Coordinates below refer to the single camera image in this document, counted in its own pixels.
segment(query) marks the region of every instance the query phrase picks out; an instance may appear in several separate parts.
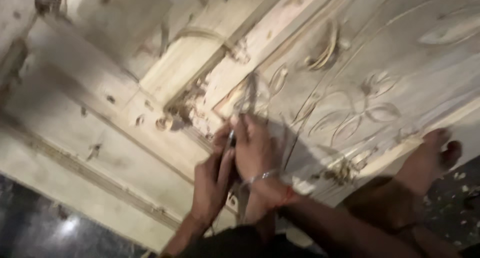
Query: bare foot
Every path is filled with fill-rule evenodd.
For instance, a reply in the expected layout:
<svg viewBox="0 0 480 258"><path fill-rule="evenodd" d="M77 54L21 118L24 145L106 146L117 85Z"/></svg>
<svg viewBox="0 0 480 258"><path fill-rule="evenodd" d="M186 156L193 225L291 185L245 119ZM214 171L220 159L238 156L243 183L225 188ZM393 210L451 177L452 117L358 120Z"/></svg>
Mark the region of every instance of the bare foot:
<svg viewBox="0 0 480 258"><path fill-rule="evenodd" d="M447 150L442 151L451 136L446 128L427 133L423 144L407 158L394 180L415 195L425 196L432 183L448 172L462 156L462 144L458 141L449 142Z"/></svg>
<svg viewBox="0 0 480 258"><path fill-rule="evenodd" d="M423 197L435 179L453 167L461 156L461 144L450 139L447 129L436 129L421 144L393 178L372 181L348 197L344 204L355 217L385 231L394 232L418 222Z"/></svg>

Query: dark floor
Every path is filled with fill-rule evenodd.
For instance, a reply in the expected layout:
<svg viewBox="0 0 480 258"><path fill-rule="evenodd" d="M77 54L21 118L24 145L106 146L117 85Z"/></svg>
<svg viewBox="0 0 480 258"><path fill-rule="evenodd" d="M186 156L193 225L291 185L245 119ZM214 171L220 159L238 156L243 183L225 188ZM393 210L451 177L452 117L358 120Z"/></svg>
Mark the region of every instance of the dark floor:
<svg viewBox="0 0 480 258"><path fill-rule="evenodd" d="M479 192L477 157L435 182L424 200L427 227L459 249L480 243ZM145 252L0 175L0 258L139 258Z"/></svg>
<svg viewBox="0 0 480 258"><path fill-rule="evenodd" d="M139 258L146 252L0 176L0 258Z"/></svg>
<svg viewBox="0 0 480 258"><path fill-rule="evenodd" d="M434 183L423 203L427 227L459 249L480 243L479 193L480 156Z"/></svg>

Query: carved floral design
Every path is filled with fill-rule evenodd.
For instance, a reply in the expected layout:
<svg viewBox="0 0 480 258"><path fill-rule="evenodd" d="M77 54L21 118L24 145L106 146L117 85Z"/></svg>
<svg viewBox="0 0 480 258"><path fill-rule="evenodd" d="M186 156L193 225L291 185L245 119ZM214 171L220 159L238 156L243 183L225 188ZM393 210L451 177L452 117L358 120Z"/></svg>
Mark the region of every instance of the carved floral design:
<svg viewBox="0 0 480 258"><path fill-rule="evenodd" d="M364 101L363 108L360 111L357 111L353 102L352 95L354 93L352 89L345 88L327 94L322 100L333 94L344 95L349 100L350 108L339 109L324 116L310 129L308 136L311 137L316 132L334 131L330 141L332 147L340 141L350 138L366 119L375 123L388 123L399 119L402 114L392 103L383 102L370 105L369 100L393 89L400 79L399 76L389 76L387 72L381 72L365 79L360 86Z"/></svg>

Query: silver bracelet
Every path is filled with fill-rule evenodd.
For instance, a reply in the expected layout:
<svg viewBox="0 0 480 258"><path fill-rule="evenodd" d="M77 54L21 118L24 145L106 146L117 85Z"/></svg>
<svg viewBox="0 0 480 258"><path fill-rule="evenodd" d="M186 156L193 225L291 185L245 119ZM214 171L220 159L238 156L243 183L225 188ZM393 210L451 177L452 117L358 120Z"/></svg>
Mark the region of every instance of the silver bracelet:
<svg viewBox="0 0 480 258"><path fill-rule="evenodd" d="M278 175L279 173L280 173L279 169L268 170L267 172L265 172L261 175L256 175L256 176L252 177L251 179L244 180L242 182L242 184L240 185L240 188L243 188L245 185L251 186L255 181L266 179L266 178L269 178L269 177L273 177L273 176Z"/></svg>

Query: red thread bracelet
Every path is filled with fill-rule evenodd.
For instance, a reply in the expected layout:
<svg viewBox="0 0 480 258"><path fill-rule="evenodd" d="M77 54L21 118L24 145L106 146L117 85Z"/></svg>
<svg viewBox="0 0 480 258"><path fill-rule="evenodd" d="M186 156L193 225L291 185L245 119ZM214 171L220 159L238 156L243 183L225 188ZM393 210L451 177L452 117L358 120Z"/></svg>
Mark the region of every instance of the red thread bracelet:
<svg viewBox="0 0 480 258"><path fill-rule="evenodd" d="M293 195L295 194L295 191L293 190L293 188L289 185L287 188L286 188L286 193L285 193L285 197L274 207L274 208L280 208L282 206L285 206L286 204L288 204L288 202L293 198Z"/></svg>

